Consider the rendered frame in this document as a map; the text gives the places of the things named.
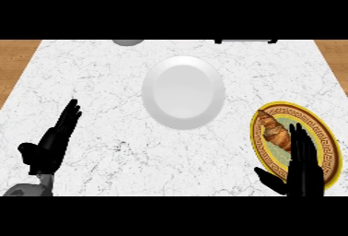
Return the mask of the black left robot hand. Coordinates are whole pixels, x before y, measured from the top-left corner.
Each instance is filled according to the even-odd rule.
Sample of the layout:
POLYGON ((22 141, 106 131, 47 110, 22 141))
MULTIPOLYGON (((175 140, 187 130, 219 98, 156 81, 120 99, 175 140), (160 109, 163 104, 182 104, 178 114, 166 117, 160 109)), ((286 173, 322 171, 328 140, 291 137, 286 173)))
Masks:
POLYGON ((39 143, 25 142, 17 146, 23 164, 29 166, 29 175, 53 174, 57 171, 79 116, 78 100, 70 99, 56 125, 47 129, 39 143))

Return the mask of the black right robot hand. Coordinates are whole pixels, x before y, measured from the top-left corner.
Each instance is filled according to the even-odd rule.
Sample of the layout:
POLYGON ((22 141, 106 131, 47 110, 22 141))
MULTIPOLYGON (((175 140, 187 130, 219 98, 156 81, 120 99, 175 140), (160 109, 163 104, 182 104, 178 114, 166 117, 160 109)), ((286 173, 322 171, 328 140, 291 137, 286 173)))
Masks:
POLYGON ((300 124, 289 126, 290 162, 287 165, 287 181, 255 167, 261 183, 280 195, 290 197, 322 197, 322 170, 317 160, 317 149, 300 124))

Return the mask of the yellow-rimmed patterned plate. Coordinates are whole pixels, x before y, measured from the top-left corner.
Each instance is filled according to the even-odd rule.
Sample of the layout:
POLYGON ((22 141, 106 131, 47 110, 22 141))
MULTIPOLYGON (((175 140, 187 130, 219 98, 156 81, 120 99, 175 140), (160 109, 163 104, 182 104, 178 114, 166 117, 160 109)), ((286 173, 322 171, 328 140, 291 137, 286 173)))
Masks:
POLYGON ((253 113, 250 121, 250 141, 256 157, 266 169, 283 181, 287 180, 290 152, 283 151, 262 137, 265 128, 261 125, 258 111, 266 112, 289 132, 290 124, 300 124, 317 149, 317 160, 322 170, 324 188, 337 181, 342 170, 339 141, 318 116, 302 106, 284 101, 266 103, 253 113))

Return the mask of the brown croissant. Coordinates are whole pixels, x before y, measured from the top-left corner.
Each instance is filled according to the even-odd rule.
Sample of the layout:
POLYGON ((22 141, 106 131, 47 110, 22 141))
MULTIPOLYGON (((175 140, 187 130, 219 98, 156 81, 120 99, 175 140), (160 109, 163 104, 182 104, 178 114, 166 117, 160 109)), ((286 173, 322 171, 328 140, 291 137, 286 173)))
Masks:
POLYGON ((261 125, 265 128, 262 137, 283 151, 290 152, 290 135, 287 129, 277 122, 274 117, 262 110, 258 111, 258 118, 261 125))

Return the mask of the black-legged grey appliance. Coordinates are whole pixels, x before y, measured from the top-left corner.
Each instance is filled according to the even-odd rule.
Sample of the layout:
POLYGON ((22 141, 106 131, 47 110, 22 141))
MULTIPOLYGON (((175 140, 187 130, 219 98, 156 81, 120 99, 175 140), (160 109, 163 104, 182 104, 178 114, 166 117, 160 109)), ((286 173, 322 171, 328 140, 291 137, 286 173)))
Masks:
POLYGON ((215 44, 222 44, 224 42, 250 42, 250 41, 263 41, 266 44, 274 44, 278 40, 215 40, 215 44))

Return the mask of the white plate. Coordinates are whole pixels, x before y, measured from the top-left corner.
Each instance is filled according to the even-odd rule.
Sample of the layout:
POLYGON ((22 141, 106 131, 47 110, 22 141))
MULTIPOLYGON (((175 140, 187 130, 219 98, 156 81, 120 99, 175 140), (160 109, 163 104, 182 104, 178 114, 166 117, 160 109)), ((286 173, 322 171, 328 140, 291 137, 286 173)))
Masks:
POLYGON ((193 130, 216 118, 225 98, 218 71, 193 56, 174 56, 144 77, 141 99, 153 120, 175 130, 193 130))

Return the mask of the grey round object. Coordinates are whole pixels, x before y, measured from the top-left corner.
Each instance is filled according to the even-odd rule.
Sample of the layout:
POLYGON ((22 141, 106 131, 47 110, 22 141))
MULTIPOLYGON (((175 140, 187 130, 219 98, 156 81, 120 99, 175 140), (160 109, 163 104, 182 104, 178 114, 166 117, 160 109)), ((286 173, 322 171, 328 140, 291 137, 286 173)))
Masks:
POLYGON ((144 40, 112 40, 112 41, 116 45, 129 47, 141 43, 144 40))

